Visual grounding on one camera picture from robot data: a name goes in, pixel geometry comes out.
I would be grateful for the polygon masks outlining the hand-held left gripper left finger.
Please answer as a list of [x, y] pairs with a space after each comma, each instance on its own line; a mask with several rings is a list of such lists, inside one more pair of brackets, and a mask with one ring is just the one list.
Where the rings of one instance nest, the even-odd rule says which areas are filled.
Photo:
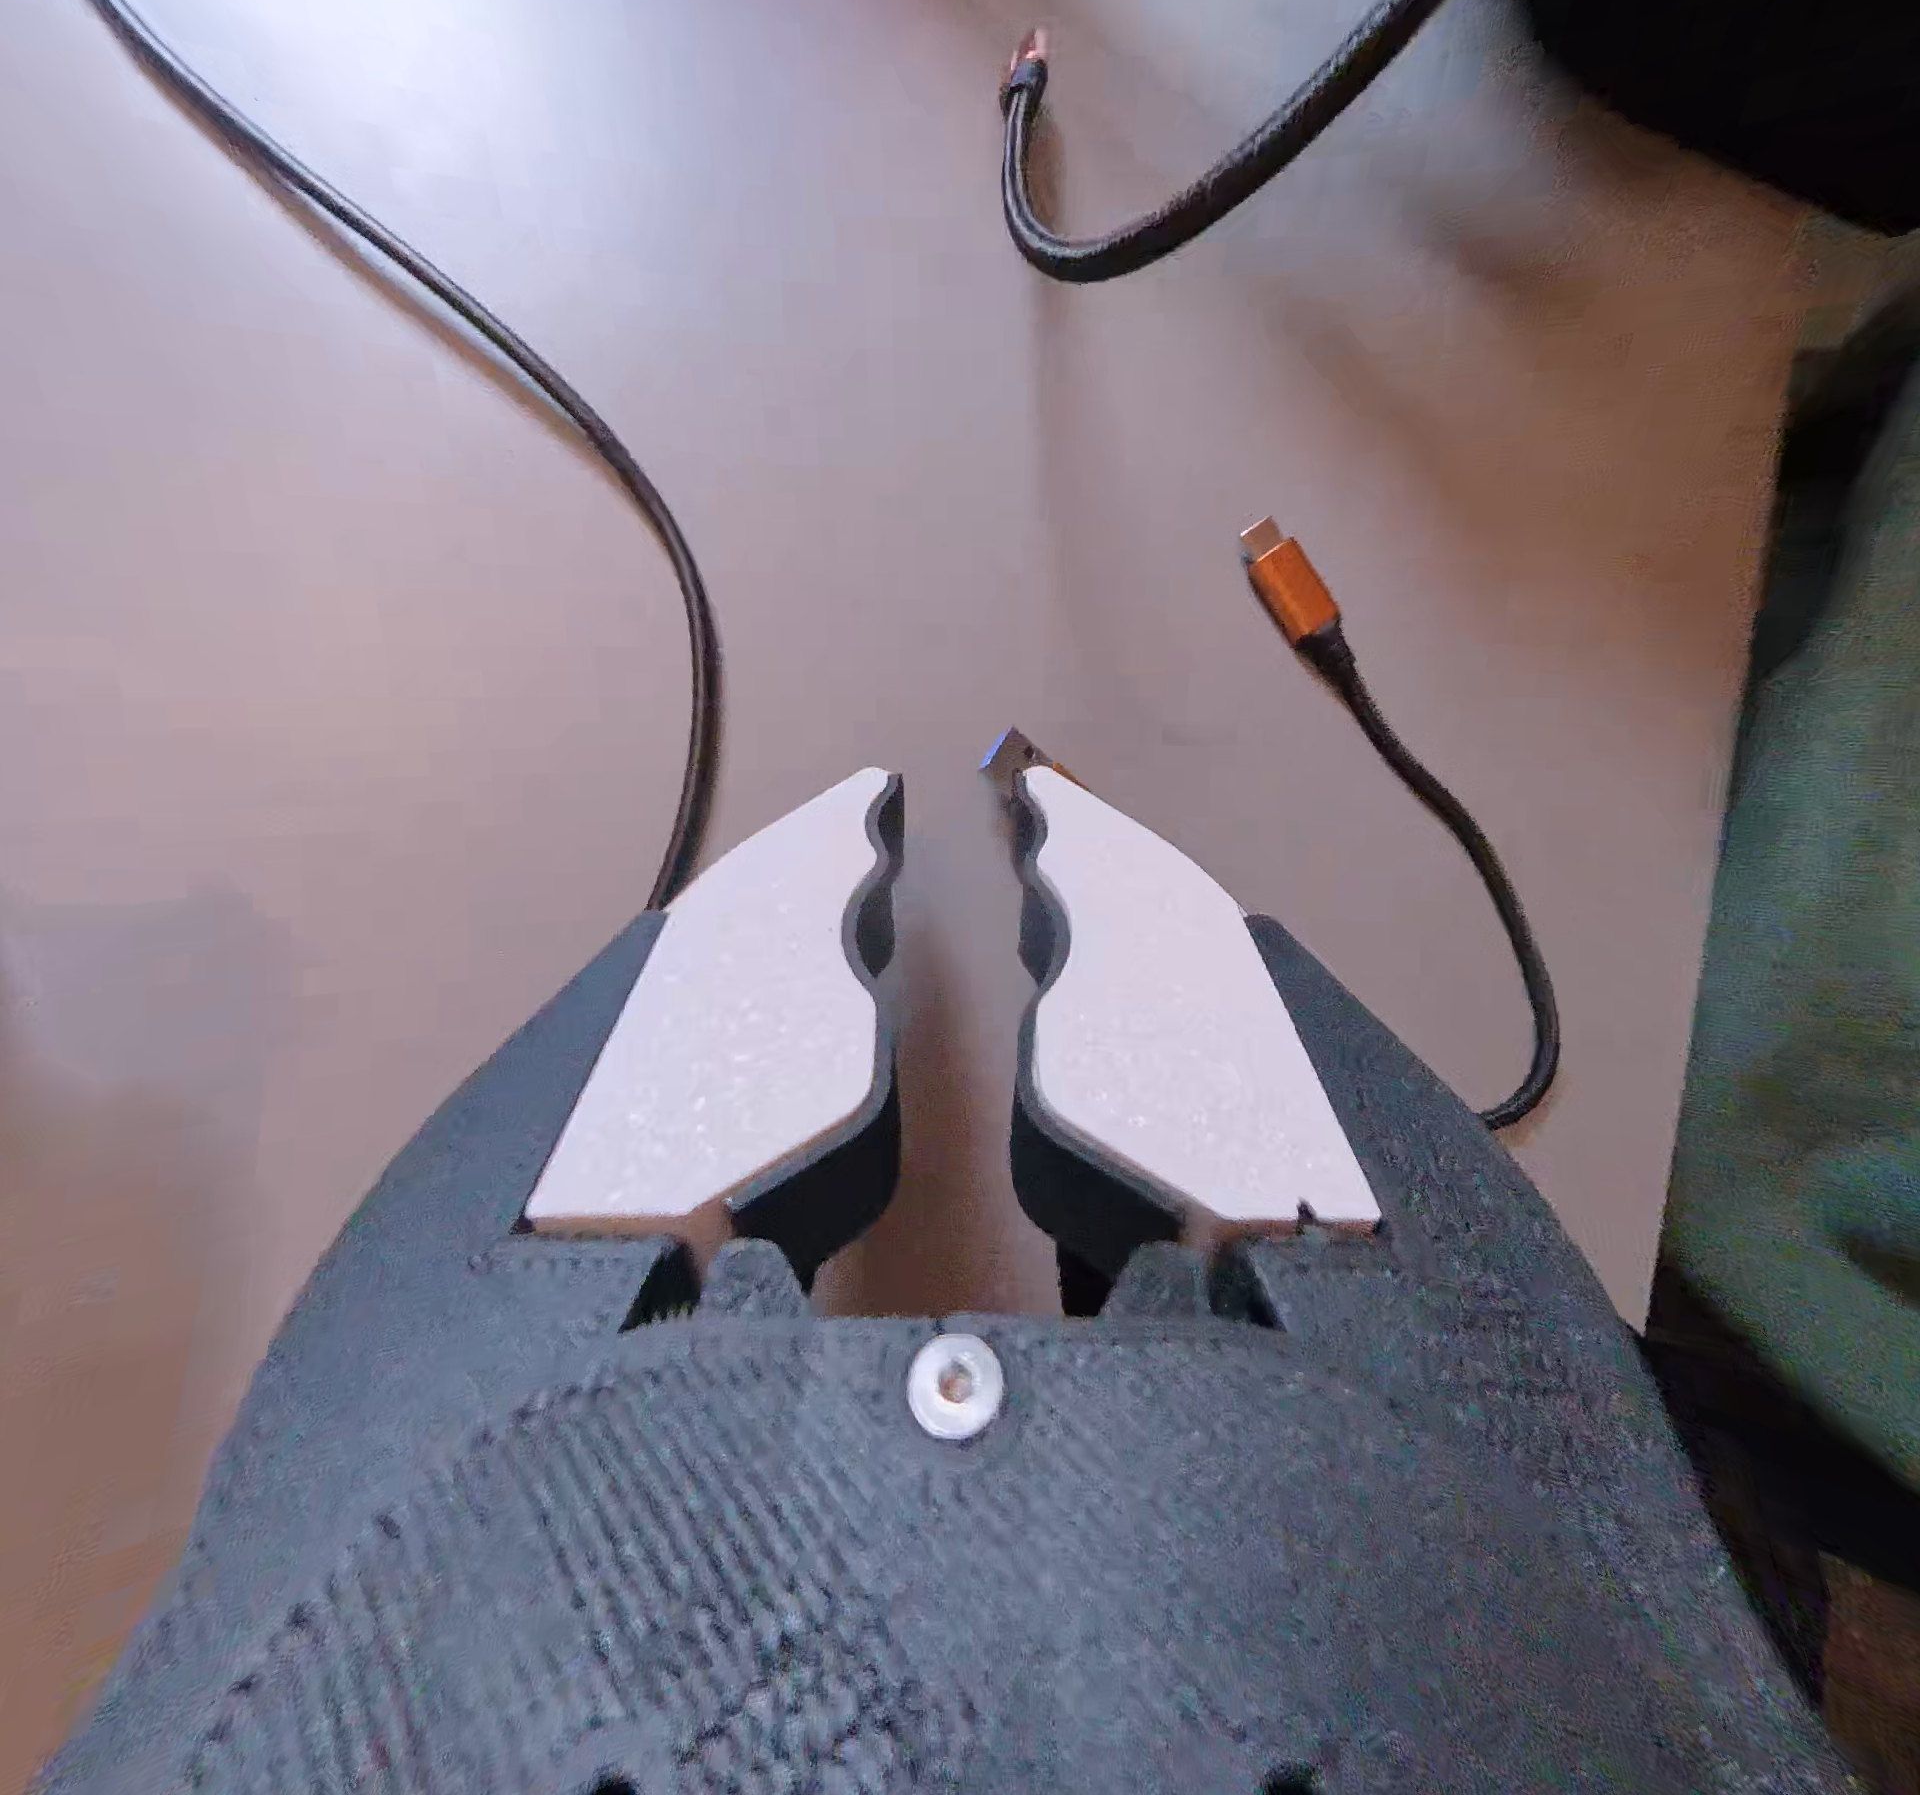
[[676, 893], [525, 1205], [527, 1234], [659, 1234], [697, 1264], [760, 1238], [814, 1291], [882, 1223], [902, 858], [904, 784], [855, 771]]

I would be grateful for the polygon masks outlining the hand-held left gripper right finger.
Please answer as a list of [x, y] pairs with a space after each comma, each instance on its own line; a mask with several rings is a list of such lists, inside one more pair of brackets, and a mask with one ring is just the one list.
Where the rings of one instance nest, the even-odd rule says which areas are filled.
[[1140, 1255], [1189, 1260], [1200, 1306], [1253, 1255], [1383, 1271], [1377, 1191], [1248, 904], [1064, 771], [1019, 771], [1009, 814], [1030, 976], [1009, 1173], [1064, 1315], [1102, 1315]]

